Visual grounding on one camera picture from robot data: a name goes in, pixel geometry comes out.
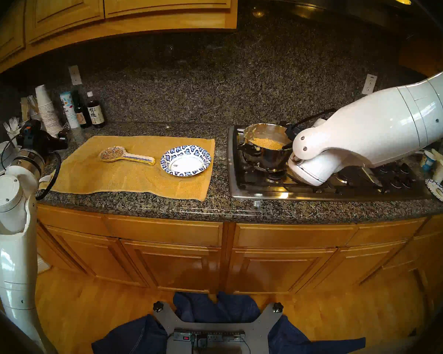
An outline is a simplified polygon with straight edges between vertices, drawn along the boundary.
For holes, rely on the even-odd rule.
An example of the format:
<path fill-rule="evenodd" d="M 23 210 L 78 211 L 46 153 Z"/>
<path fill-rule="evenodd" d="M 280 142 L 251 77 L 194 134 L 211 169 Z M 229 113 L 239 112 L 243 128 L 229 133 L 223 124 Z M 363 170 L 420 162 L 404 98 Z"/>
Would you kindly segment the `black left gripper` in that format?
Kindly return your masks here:
<path fill-rule="evenodd" d="M 68 136 L 52 137 L 41 130 L 39 120 L 28 120 L 19 132 L 19 146 L 22 149 L 35 151 L 39 155 L 50 155 L 55 151 L 66 150 L 69 147 Z"/>

